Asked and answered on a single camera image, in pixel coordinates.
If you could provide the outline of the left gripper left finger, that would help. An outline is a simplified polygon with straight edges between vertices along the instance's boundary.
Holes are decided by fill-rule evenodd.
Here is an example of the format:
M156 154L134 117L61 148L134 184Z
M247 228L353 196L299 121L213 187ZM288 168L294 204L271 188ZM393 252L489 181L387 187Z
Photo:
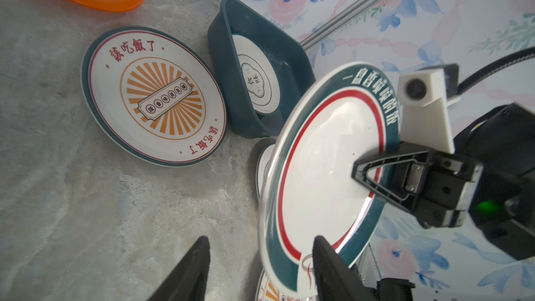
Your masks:
M210 267L210 243L199 237L149 298L150 301L205 300Z

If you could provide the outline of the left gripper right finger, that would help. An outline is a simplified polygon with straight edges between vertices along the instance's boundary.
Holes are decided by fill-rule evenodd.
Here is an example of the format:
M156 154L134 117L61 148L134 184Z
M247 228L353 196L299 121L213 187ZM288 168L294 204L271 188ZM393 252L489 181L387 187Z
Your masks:
M312 255L319 300L376 300L323 236L314 238Z

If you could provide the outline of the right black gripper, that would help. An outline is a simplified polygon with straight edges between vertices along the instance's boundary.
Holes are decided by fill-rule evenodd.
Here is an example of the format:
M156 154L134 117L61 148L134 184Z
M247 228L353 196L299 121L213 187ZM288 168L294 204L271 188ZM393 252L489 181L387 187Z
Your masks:
M483 168L468 156L404 142L355 161L352 178L425 229L456 228L468 214Z

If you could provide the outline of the white plate green red rim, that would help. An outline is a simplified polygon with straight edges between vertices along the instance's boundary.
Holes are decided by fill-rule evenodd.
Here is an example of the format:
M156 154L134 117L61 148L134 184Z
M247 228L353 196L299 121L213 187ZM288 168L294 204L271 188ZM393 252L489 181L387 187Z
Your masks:
M266 170L259 219L263 270L285 299L316 296L317 236L349 266L368 245L384 203L352 177L353 166L398 146L399 122L390 80L364 62L334 69L295 106Z

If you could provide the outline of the white plate green flower outline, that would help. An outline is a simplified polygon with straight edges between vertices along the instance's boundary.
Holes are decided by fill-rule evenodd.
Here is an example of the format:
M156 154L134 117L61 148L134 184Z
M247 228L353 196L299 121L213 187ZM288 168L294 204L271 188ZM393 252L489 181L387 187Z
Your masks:
M234 34L233 42L253 109L263 115L274 113L279 108L281 92L272 64L260 47L245 36Z

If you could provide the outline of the orange sunburst plate top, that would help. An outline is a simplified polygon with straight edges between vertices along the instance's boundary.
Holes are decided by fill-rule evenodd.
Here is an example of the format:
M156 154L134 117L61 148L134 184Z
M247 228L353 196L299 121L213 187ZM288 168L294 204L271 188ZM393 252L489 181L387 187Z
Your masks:
M156 29L125 26L97 37L83 57L81 85L103 132L146 162L188 167L224 140L227 109L212 71Z

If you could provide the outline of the orange sunburst plate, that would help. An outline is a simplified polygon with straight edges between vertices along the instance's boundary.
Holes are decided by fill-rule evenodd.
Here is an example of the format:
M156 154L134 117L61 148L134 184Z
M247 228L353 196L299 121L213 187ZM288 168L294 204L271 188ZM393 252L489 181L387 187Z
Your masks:
M291 298L279 291L268 278L265 270L261 271L257 285L255 300L257 301L318 301L316 296L309 298Z
M156 29L125 26L97 37L83 57L81 85L103 132L146 162L188 167L224 140L227 109L212 71Z

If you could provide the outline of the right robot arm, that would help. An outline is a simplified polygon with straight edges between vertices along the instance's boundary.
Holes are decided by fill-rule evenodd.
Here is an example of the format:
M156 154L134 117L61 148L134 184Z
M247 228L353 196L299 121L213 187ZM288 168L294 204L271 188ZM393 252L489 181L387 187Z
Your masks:
M403 75L401 143L357 160L352 177L426 229L470 218L516 260L534 256L534 114L517 103L490 110L457 136L447 107L486 78L534 58L527 48L459 79L456 64Z

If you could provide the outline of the teal plastic bin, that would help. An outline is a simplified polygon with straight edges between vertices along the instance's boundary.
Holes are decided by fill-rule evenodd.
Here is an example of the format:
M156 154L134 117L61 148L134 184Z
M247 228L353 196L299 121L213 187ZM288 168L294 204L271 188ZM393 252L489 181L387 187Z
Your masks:
M231 127L246 139L279 135L316 81L300 44L240 0L221 0L208 47Z

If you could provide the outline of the orange sunburst plate bottom centre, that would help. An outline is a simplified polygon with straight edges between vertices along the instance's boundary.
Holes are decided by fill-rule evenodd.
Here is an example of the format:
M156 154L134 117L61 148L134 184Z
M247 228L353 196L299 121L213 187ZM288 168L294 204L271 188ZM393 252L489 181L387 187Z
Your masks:
M318 301L316 296L309 298L291 298L279 291L268 278L265 270L261 271L257 285L255 300L257 301Z

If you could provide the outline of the white flower-outline plate centre right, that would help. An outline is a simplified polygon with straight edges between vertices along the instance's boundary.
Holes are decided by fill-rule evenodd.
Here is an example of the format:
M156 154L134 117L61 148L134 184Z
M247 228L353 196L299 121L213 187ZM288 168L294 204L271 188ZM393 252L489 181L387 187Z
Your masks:
M267 166L271 160L275 143L270 143L260 153L255 173L256 194L258 199L261 197L261 191L263 189L264 178L266 174Z

